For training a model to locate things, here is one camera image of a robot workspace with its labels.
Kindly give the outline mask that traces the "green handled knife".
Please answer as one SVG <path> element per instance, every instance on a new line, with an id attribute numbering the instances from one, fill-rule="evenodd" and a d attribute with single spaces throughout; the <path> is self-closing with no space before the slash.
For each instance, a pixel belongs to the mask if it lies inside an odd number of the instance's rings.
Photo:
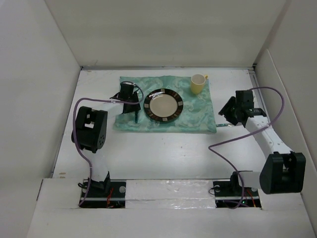
<path id="1" fill-rule="evenodd" d="M 216 127 L 232 127 L 234 126 L 233 124 L 231 123 L 219 123 L 219 124 L 216 124 Z"/>

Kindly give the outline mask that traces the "dark rimmed beige plate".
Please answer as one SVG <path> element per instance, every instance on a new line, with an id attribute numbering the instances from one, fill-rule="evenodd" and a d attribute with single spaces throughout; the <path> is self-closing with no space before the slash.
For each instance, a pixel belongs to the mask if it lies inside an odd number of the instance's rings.
<path id="1" fill-rule="evenodd" d="M 181 96 L 167 88 L 150 92 L 144 99 L 144 112 L 154 121 L 168 123 L 176 120 L 182 113 L 184 102 Z"/>

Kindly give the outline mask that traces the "green patterned cloth napkin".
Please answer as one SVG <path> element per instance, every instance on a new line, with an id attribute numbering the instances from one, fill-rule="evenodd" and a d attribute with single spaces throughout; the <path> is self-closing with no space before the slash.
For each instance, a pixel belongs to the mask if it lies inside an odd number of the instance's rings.
<path id="1" fill-rule="evenodd" d="M 144 96 L 150 92 L 167 88 L 177 92 L 184 103 L 183 111 L 175 120 L 164 123 L 150 119 L 144 109 L 135 114 L 121 114 L 116 116 L 113 129 L 124 132 L 171 132 L 171 133 L 216 133 L 216 123 L 213 105 L 206 81 L 200 94 L 195 95 L 190 89 L 191 78 L 187 76 L 154 76 L 154 77 L 120 77 L 120 82 L 131 81 L 141 87 Z"/>

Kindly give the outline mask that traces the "yellow ceramic mug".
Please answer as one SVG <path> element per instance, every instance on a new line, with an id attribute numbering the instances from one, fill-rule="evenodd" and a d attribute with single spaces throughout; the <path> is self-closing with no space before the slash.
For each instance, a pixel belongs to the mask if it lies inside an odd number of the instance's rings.
<path id="1" fill-rule="evenodd" d="M 190 89 L 195 95 L 200 94 L 208 79 L 207 75 L 195 74 L 191 77 Z"/>

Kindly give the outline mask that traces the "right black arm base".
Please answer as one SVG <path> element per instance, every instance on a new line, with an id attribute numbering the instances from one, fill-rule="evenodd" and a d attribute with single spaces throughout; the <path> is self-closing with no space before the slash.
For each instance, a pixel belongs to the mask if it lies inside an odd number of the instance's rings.
<path id="1" fill-rule="evenodd" d="M 257 190 L 245 187 L 242 190 L 237 172 L 228 179 L 216 179 L 212 182 L 209 194 L 214 196 L 216 208 L 261 208 Z"/>

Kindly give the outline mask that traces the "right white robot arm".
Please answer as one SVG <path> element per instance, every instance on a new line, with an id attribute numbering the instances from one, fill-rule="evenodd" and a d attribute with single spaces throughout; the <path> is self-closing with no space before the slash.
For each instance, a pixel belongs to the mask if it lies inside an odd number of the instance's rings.
<path id="1" fill-rule="evenodd" d="M 306 158 L 282 141 L 263 109 L 255 108 L 252 90 L 236 91 L 219 115 L 233 125 L 241 123 L 253 136 L 266 159 L 260 172 L 234 172 L 229 183 L 231 193 L 241 195 L 247 188 L 261 189 L 265 194 L 302 191 Z"/>

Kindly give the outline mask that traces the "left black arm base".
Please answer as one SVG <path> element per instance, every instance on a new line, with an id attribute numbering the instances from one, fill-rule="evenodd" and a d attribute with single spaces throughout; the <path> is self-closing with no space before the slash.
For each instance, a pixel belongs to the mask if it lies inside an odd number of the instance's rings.
<path id="1" fill-rule="evenodd" d="M 88 190 L 88 179 L 78 183 L 78 186 L 81 188 L 81 208 L 125 208 L 126 180 L 110 179 L 108 173 L 104 181 L 91 181 Z"/>

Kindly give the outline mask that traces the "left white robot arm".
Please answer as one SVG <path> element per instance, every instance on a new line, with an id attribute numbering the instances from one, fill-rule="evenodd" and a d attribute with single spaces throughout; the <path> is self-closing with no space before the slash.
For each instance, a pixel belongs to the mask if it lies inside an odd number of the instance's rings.
<path id="1" fill-rule="evenodd" d="M 83 150 L 96 153 L 106 142 L 108 120 L 121 114 L 134 113 L 134 121 L 138 122 L 138 112 L 144 93 L 141 88 L 131 82 L 120 83 L 119 92 L 108 100 L 81 98 L 74 107 L 72 119 L 72 142 L 86 162 L 89 164 L 88 180 L 98 196 L 106 196 L 110 192 L 109 171 L 105 165 L 88 159 Z"/>

